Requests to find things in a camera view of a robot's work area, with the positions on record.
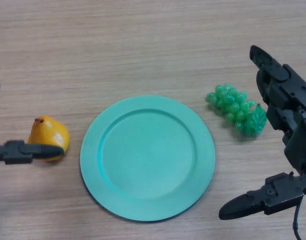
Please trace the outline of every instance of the green grapes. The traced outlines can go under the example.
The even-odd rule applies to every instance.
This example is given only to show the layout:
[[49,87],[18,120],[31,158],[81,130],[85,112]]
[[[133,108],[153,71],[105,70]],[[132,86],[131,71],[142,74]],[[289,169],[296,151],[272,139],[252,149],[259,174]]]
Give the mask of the green grapes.
[[235,129],[248,136],[256,136],[263,130],[266,112],[252,99],[247,99],[245,91],[238,90],[230,83],[217,85],[215,92],[207,94],[206,101],[219,108]]

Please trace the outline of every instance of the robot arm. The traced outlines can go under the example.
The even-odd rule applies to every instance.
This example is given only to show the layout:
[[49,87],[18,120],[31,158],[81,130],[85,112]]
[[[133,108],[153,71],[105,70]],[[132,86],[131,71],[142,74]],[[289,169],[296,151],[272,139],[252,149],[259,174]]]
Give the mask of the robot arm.
[[306,82],[257,46],[251,47],[250,59],[259,68],[257,86],[268,105],[267,118],[275,130],[284,132],[285,156],[300,176],[291,172],[267,178],[259,190],[226,203],[219,211],[222,220],[261,211],[274,214],[299,206],[306,194]]
[[32,159],[45,159],[60,156],[64,150],[58,146],[26,144],[22,140],[7,141],[0,145],[0,161],[5,164],[30,164]]

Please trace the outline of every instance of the wood grain surface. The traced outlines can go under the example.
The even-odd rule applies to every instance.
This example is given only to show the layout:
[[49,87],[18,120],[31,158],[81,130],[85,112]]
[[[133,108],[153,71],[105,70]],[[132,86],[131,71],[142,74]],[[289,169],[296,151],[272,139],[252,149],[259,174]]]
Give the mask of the wood grain surface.
[[[268,124],[244,141],[207,109],[230,82],[262,103],[258,45],[306,80],[306,0],[0,0],[0,144],[27,139],[36,116],[67,125],[56,165],[0,163],[0,240],[293,240],[295,209],[221,221],[220,207],[292,170]],[[191,107],[216,145],[211,185],[188,211],[160,223],[119,219],[97,205],[79,172],[83,136],[106,107],[163,95]],[[300,215],[306,240],[306,198]]]

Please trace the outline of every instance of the grape bunch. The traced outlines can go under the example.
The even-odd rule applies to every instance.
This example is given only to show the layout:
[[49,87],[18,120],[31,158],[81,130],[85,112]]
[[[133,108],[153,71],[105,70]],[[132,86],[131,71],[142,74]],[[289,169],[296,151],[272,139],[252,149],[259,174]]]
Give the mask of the grape bunch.
[[226,120],[234,123],[235,129],[241,133],[254,137],[265,127],[265,110],[254,100],[247,99],[245,91],[238,92],[230,83],[217,85],[215,92],[207,94],[206,100],[221,109]]

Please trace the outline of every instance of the grape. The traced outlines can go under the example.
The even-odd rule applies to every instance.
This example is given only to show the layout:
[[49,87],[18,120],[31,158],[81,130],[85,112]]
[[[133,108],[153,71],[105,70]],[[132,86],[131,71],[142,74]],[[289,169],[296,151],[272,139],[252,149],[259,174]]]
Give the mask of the grape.
[[226,120],[229,122],[233,122],[235,120],[235,116],[233,113],[229,112],[226,114]]
[[248,111],[246,112],[246,117],[249,118],[250,115],[252,115],[254,113],[253,110],[248,109]]
[[227,90],[231,89],[233,86],[230,83],[225,83],[224,84],[224,88],[226,88]]
[[236,113],[236,119],[238,121],[243,121],[243,120],[245,120],[245,118],[246,118],[246,114],[245,114],[244,111],[239,111],[239,112]]
[[218,108],[222,108],[223,106],[224,106],[224,102],[223,102],[223,100],[220,100],[220,99],[218,99],[218,101],[217,101],[217,103],[216,103],[216,107],[218,107]]
[[224,102],[226,104],[233,104],[235,102],[235,98],[232,95],[226,94],[224,97]]
[[237,121],[235,122],[235,128],[237,129],[237,131],[241,132],[244,128],[244,124],[241,121]]
[[223,89],[221,90],[219,93],[217,93],[217,96],[220,98],[220,99],[224,99],[224,97],[227,95],[228,91],[227,89]]
[[206,95],[206,101],[209,102],[209,99],[212,97],[212,96],[215,96],[216,93],[215,92],[210,92],[209,94]]
[[248,101],[243,101],[241,102],[241,110],[243,110],[244,112],[247,112],[249,109],[249,103]]
[[247,92],[245,92],[245,91],[241,91],[241,92],[239,93],[239,95],[244,96],[245,99],[246,99],[247,96],[248,96]]
[[217,86],[215,87],[215,92],[216,92],[217,94],[219,94],[223,89],[224,89],[223,86],[217,85]]
[[228,90],[228,94],[232,95],[233,97],[237,97],[238,95],[238,90],[234,87]]
[[239,93],[236,97],[236,102],[241,103],[246,100],[246,97],[243,93]]
[[237,113],[239,110],[239,104],[237,102],[233,103],[231,106],[230,106],[230,112],[231,113]]
[[216,103],[217,103],[217,96],[216,96],[216,95],[211,95],[211,96],[209,96],[208,101],[209,101],[212,105],[216,105]]
[[229,112],[229,105],[224,104],[224,106],[222,107],[222,110],[224,113],[228,113]]
[[248,103],[249,103],[249,107],[250,108],[252,108],[252,107],[254,107],[256,105],[256,102],[253,99],[248,100]]

